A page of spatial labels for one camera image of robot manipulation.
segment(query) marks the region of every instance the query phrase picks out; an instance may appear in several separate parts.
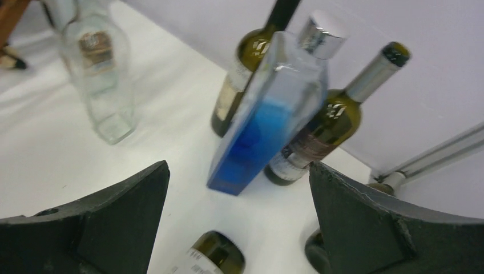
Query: wine bottle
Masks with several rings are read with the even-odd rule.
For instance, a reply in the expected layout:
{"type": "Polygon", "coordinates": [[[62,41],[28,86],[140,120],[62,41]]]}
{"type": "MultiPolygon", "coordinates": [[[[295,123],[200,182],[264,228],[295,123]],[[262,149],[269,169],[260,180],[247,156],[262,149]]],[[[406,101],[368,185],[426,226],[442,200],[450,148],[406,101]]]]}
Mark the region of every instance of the wine bottle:
{"type": "Polygon", "coordinates": [[[348,37],[340,18],[315,10],[299,35],[278,31],[222,138],[207,186],[238,195],[313,118],[328,91],[328,60],[348,37]]]}
{"type": "MultiPolygon", "coordinates": [[[[387,184],[381,183],[370,183],[367,184],[368,187],[379,190],[390,196],[394,195],[393,187],[387,184]]],[[[306,241],[304,245],[304,253],[309,263],[313,268],[320,274],[331,274],[331,266],[329,264],[328,253],[324,248],[324,240],[322,237],[321,230],[316,230],[306,241]]]]}
{"type": "Polygon", "coordinates": [[[272,35],[276,31],[285,30],[299,2],[300,0],[277,0],[265,27],[251,31],[240,41],[235,60],[222,84],[212,114],[212,128],[218,136],[222,137],[227,132],[245,94],[244,89],[249,78],[269,49],[272,35]]]}
{"type": "Polygon", "coordinates": [[[361,103],[409,59],[404,45],[391,42],[345,89],[328,91],[322,109],[269,161],[266,176],[274,184],[288,186],[308,172],[312,161],[323,159],[350,138],[360,125],[361,103]]]}
{"type": "Polygon", "coordinates": [[[235,244],[217,231],[203,234],[165,274],[242,274],[245,258],[235,244]]]}

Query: bottle neck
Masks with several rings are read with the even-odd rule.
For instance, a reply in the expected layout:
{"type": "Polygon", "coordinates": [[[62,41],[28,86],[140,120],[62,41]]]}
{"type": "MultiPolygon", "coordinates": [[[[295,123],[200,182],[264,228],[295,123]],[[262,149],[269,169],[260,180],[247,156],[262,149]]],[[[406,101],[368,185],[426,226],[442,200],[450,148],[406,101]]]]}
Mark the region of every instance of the bottle neck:
{"type": "Polygon", "coordinates": [[[264,31],[276,32],[285,30],[292,15],[297,9],[297,5],[301,0],[277,0],[271,15],[265,24],[264,31]]]}
{"type": "Polygon", "coordinates": [[[345,88],[353,101],[362,103],[385,83],[400,67],[378,54],[345,88]]]}

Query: blue bottle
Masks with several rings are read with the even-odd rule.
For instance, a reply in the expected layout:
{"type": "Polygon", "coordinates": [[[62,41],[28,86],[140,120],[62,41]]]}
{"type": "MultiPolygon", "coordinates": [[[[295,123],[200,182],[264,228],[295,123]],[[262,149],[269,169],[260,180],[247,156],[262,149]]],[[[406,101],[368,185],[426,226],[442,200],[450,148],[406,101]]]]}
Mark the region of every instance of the blue bottle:
{"type": "Polygon", "coordinates": [[[307,124],[326,98],[327,60],[347,36],[344,24],[322,11],[299,36],[274,33],[212,161],[209,188],[238,195],[307,124]]]}

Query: blue liquid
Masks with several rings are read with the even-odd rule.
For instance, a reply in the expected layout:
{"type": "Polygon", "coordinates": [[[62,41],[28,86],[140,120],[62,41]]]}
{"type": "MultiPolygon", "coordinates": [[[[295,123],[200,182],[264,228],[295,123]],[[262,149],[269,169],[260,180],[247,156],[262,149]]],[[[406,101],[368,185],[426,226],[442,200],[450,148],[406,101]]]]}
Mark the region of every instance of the blue liquid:
{"type": "Polygon", "coordinates": [[[208,183],[213,190],[238,195],[289,141],[292,111],[262,101],[208,183]]]}

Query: white table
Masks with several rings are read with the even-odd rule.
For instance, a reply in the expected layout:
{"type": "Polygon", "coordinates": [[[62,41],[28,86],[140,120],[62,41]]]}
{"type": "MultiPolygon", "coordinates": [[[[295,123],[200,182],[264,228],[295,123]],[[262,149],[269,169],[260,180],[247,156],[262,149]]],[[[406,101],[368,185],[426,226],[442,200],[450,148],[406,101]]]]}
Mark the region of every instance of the white table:
{"type": "MultiPolygon", "coordinates": [[[[238,197],[205,186],[220,141],[209,120],[225,76],[222,68],[114,2],[114,19],[131,41],[139,125],[109,146],[91,130],[38,11],[33,3],[28,15],[35,16],[24,18],[11,40],[31,68],[0,72],[0,218],[31,216],[166,160],[170,186],[149,273],[163,271],[211,229],[241,248],[247,274],[315,273],[303,251],[317,228],[307,176],[278,187],[260,175],[238,197]]],[[[343,150],[324,162],[360,182],[368,180],[370,169],[343,150]]]]}

